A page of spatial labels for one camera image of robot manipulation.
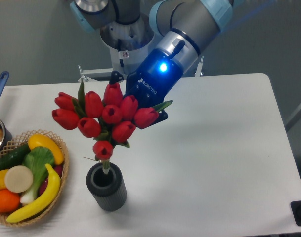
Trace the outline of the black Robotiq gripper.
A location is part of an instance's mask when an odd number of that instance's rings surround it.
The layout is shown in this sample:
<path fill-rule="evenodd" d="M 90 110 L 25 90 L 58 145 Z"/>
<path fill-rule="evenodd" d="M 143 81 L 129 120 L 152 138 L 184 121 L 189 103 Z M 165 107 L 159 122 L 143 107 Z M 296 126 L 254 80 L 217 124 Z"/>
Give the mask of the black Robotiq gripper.
<path fill-rule="evenodd" d="M 159 49 L 154 49 L 140 66 L 126 79 L 125 96 L 133 95 L 140 108 L 152 107 L 163 102 L 165 96 L 183 75 L 183 69 L 175 61 L 173 52 L 167 56 Z M 109 84 L 121 83 L 124 76 L 113 70 Z M 151 111 L 143 119 L 140 129 L 145 129 L 168 118 L 162 111 Z"/>

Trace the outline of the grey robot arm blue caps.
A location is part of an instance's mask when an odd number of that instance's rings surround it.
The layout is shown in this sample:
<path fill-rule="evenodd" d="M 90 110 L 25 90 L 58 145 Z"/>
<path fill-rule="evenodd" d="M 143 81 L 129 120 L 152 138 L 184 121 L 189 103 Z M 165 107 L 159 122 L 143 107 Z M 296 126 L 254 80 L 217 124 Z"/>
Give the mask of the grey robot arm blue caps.
<path fill-rule="evenodd" d="M 99 31 L 126 95 L 155 106 L 192 67 L 232 17 L 237 0 L 163 0 L 148 15 L 138 0 L 74 0 L 79 25 Z"/>

